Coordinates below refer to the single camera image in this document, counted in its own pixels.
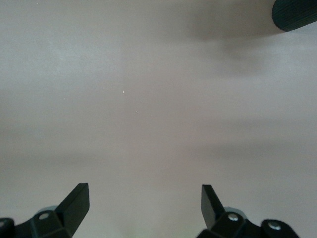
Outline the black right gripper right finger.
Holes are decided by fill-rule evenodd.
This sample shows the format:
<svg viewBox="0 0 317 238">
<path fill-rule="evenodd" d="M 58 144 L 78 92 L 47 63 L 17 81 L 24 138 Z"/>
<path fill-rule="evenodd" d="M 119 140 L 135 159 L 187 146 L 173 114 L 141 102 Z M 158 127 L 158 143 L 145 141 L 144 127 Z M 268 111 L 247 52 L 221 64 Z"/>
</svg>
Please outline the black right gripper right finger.
<svg viewBox="0 0 317 238">
<path fill-rule="evenodd" d="M 239 209 L 224 207 L 211 185 L 201 190 L 201 212 L 206 224 L 199 238 L 297 238 L 287 223 L 266 219 L 257 226 Z"/>
</svg>

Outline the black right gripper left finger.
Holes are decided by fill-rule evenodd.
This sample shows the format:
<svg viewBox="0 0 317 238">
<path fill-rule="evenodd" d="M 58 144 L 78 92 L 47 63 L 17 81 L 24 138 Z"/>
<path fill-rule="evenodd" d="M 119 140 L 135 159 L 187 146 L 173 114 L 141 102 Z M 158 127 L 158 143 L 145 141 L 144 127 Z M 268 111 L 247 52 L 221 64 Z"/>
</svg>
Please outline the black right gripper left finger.
<svg viewBox="0 0 317 238">
<path fill-rule="evenodd" d="M 16 225 L 12 218 L 1 218 L 0 236 L 2 238 L 71 238 L 89 208 L 89 185 L 80 183 L 58 206 L 43 208 L 23 223 Z"/>
</svg>

